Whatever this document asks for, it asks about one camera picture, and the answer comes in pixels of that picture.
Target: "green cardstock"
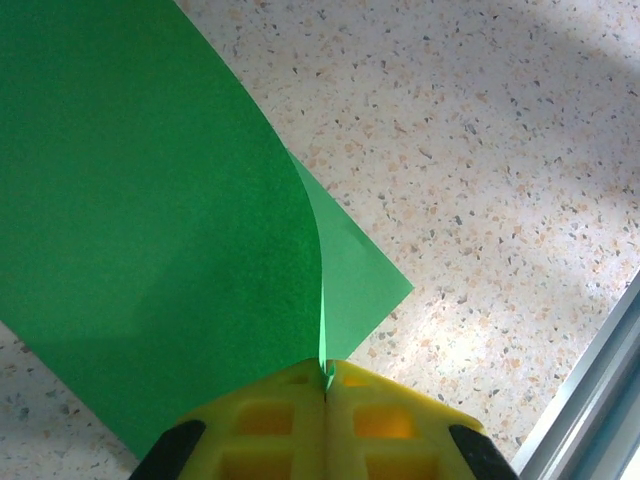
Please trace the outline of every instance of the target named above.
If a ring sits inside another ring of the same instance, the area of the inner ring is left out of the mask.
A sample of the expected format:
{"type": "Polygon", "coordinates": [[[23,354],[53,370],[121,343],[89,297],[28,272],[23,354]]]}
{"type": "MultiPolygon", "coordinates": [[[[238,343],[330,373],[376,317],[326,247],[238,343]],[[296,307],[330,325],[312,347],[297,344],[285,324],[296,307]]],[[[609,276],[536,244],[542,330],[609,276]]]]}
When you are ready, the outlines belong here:
{"type": "Polygon", "coordinates": [[[409,292],[173,2],[8,2],[0,39],[0,320],[136,455],[317,356],[323,283],[334,358],[409,292]]]}

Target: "green paper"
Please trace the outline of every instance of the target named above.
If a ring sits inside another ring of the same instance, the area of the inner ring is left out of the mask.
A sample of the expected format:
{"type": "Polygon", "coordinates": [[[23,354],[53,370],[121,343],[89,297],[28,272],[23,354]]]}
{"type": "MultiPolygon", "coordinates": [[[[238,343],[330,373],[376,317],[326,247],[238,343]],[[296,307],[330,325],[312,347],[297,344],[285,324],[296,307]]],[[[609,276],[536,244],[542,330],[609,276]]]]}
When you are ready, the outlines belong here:
{"type": "Polygon", "coordinates": [[[0,38],[0,319],[136,455],[318,355],[323,283],[331,358],[409,292],[173,2],[9,2],[0,38]]]}

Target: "terrazzo countertop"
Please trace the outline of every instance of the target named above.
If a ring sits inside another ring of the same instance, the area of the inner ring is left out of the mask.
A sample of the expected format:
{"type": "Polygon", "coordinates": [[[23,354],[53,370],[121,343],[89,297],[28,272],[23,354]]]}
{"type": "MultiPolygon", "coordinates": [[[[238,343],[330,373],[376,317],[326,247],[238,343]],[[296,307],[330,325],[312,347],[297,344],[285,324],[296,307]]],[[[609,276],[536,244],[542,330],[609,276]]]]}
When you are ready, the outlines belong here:
{"type": "MultiPolygon", "coordinates": [[[[511,458],[640,265],[633,1],[181,6],[416,286],[351,361],[511,458]]],[[[0,478],[136,461],[6,328],[0,478]]]]}

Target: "speckled surface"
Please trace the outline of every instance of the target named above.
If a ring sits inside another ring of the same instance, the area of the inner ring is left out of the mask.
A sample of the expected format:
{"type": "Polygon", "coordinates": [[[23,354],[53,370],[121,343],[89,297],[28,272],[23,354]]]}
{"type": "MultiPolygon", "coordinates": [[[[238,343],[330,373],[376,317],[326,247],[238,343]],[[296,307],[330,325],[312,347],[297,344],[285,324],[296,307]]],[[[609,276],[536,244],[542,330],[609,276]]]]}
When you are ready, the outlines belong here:
{"type": "MultiPolygon", "coordinates": [[[[351,360],[510,458],[640,265],[633,1],[183,1],[416,285],[351,360]]],[[[0,478],[135,460],[4,327],[0,478]]]]}

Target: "countertop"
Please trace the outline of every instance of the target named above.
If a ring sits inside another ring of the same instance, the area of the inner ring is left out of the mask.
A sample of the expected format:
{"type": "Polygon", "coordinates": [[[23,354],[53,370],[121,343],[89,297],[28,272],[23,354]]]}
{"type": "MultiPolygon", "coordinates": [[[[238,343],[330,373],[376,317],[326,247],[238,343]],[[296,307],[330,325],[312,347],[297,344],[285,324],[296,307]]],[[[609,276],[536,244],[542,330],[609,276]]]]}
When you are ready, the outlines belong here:
{"type": "MultiPolygon", "coordinates": [[[[633,3],[181,2],[416,286],[350,360],[477,417],[507,458],[640,265],[633,3]]],[[[0,478],[135,467],[3,326],[0,387],[0,478]]]]}

